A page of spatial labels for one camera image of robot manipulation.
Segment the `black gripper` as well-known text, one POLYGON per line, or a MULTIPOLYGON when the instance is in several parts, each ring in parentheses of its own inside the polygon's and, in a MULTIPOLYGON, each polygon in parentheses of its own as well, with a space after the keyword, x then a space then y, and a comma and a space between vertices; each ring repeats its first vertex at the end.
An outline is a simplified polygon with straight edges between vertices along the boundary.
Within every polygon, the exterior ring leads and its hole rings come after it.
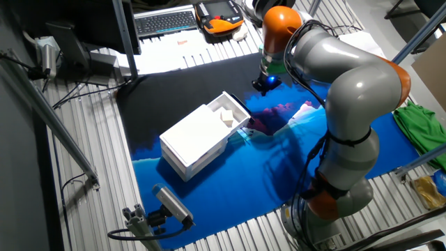
POLYGON ((265 96, 282 83, 278 76, 268 76, 260 73, 259 77, 252 81, 252 86, 260 92, 261 96, 265 96))

